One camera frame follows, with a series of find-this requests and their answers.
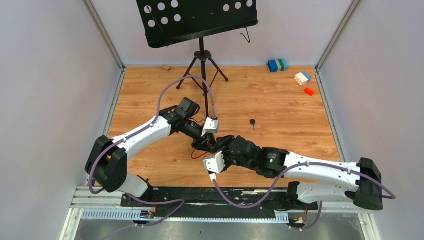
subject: wood surface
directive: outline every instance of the wood surface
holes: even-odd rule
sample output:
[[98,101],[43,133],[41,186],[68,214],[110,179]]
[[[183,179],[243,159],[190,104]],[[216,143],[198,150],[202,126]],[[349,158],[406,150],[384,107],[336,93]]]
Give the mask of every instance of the wood surface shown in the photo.
[[[166,71],[160,66],[129,67],[109,137],[122,135],[150,120],[156,113],[160,93],[181,78],[186,69],[172,67]],[[269,72],[266,66],[223,66],[221,69],[229,82],[218,74],[212,85],[220,123],[215,137],[240,135],[259,147],[286,149],[311,158],[340,161],[312,67],[290,66],[283,72]],[[295,74],[302,71],[312,77],[306,87],[315,91],[313,96],[306,94],[305,87],[294,80]],[[216,70],[207,67],[206,72],[210,83]],[[194,67],[191,74],[200,75],[200,67]],[[162,99],[161,109],[178,105],[184,97],[200,104],[201,110],[194,118],[204,119],[202,91],[191,79],[186,80],[180,90],[171,87]],[[250,125],[250,119],[256,120],[256,131]],[[183,133],[161,139],[134,156],[128,163],[128,172],[149,179],[153,186],[211,187],[213,183],[203,168],[203,158],[190,157],[191,143],[192,139]],[[273,181],[238,166],[218,175],[218,184],[223,187],[269,187]],[[292,181],[295,179],[281,179],[278,186],[286,187]]]

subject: black music stand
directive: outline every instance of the black music stand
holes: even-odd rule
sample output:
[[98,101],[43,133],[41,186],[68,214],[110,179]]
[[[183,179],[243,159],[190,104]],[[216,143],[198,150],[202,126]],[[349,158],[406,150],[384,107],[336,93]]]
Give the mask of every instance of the black music stand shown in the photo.
[[[200,60],[201,77],[206,80],[206,60],[217,69],[212,84],[220,73],[224,75],[211,52],[205,50],[204,37],[232,30],[255,26],[259,23],[256,0],[137,0],[143,21],[147,43],[157,49],[169,45],[199,39],[200,51],[194,53],[194,59],[185,72],[190,70],[196,60]],[[209,117],[208,90],[193,79],[203,90],[206,116]]]

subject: metal frame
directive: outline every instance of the metal frame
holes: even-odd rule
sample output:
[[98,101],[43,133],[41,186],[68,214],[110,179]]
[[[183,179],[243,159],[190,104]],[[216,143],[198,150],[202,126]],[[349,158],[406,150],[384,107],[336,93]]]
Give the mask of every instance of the metal frame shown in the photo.
[[[86,6],[87,11],[92,17],[93,22],[95,23],[97,29],[99,30],[101,36],[103,37],[105,41],[106,46],[108,47],[110,53],[112,54],[113,59],[115,60],[117,66],[121,70],[121,75],[119,77],[119,80],[116,86],[116,90],[115,90],[113,100],[110,106],[106,124],[103,130],[103,134],[107,136],[111,127],[111,122],[112,122],[113,115],[116,109],[118,97],[121,92],[121,87],[124,81],[126,69],[125,69],[125,65],[122,63],[118,55],[118,52],[116,51],[115,47],[112,44],[112,41],[110,40],[106,32],[106,29],[103,26],[102,21],[100,20],[100,17],[97,14],[97,11],[92,1],[82,0],[82,2]],[[346,11],[346,14],[341,20],[337,30],[335,31],[332,39],[330,40],[322,57],[320,58],[318,64],[315,66],[316,80],[319,86],[319,90],[321,92],[322,101],[324,103],[324,107],[328,115],[328,120],[330,122],[331,130],[333,132],[334,140],[335,140],[337,150],[339,152],[340,159],[342,162],[346,161],[345,156],[343,154],[344,145],[339,139],[339,135],[338,135],[339,128],[333,118],[334,114],[333,114],[332,107],[327,98],[325,81],[322,78],[321,69],[325,65],[334,46],[336,45],[341,34],[347,27],[349,21],[351,20],[352,16],[354,15],[360,3],[361,3],[361,0],[352,0],[348,10]],[[113,192],[113,193],[102,192],[98,195],[93,196],[88,191],[88,187],[77,187],[74,198],[72,200],[72,204],[68,212],[68,216],[66,218],[66,222],[64,224],[62,233],[60,235],[60,239],[61,240],[75,239],[81,219],[96,218],[96,219],[105,219],[105,220],[106,219],[128,220],[128,219],[133,219],[134,216],[137,217],[137,214],[140,211],[154,210],[153,207],[121,207],[122,195],[123,194],[121,192]],[[169,221],[178,221],[178,222],[228,222],[230,221],[235,223],[245,223],[245,222],[279,223],[281,221],[286,220],[286,216],[288,217],[288,214],[299,214],[301,212],[303,211],[290,210],[288,212],[280,212],[276,214],[277,216],[276,219],[267,219],[267,220],[259,220],[259,221],[255,221],[251,219],[202,219],[202,218],[191,219],[191,218],[178,218],[178,217],[171,218]],[[369,210],[358,208],[349,202],[324,202],[322,207],[322,212],[328,213],[328,214],[356,213],[358,214],[359,220],[361,222],[361,227],[362,227],[362,231],[365,236],[365,239],[366,240],[381,240],[376,222],[374,220],[374,215]]]

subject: robotic arm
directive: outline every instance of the robotic arm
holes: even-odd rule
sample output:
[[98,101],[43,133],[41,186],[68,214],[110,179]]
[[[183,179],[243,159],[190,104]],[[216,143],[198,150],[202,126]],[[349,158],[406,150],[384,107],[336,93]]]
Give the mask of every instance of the robotic arm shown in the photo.
[[[214,133],[219,129],[218,119],[207,118],[203,125],[191,121],[199,110],[200,106],[197,103],[185,97],[178,106],[161,110],[154,123],[152,118],[144,125],[113,139],[106,136],[99,137],[94,143],[85,171],[90,173],[96,158],[103,150],[123,140],[99,161],[93,178],[107,192],[118,190],[140,198],[150,186],[141,177],[127,173],[127,161],[153,142],[181,132],[193,139],[191,146],[194,149],[215,154],[203,159],[204,169],[208,171],[211,180],[216,179],[216,174],[226,171],[232,165],[256,171],[258,175],[266,178],[276,178],[285,169],[306,163],[305,167],[289,170],[285,176],[316,180],[319,183],[290,182],[287,199],[299,200],[306,204],[348,200],[364,209],[383,209],[382,189],[369,180],[350,173],[350,171],[360,172],[381,183],[381,173],[371,159],[361,158],[359,163],[331,162],[301,156],[279,148],[260,148],[241,136],[228,135],[215,139]],[[127,136],[147,125],[150,125],[150,128],[127,139]],[[346,168],[348,171],[309,165],[310,163],[325,163]]]

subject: stand pole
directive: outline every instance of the stand pole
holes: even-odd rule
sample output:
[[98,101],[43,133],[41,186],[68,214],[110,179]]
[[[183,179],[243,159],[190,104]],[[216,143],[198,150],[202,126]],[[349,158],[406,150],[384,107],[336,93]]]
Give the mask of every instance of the stand pole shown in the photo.
[[[200,46],[200,54],[202,56],[205,55],[205,43],[203,37],[199,38],[199,46]],[[206,81],[206,57],[202,57],[201,59],[201,77]],[[206,109],[206,117],[209,117],[209,104],[208,104],[208,89],[206,88],[206,84],[203,83],[203,95],[204,95],[204,105]]]

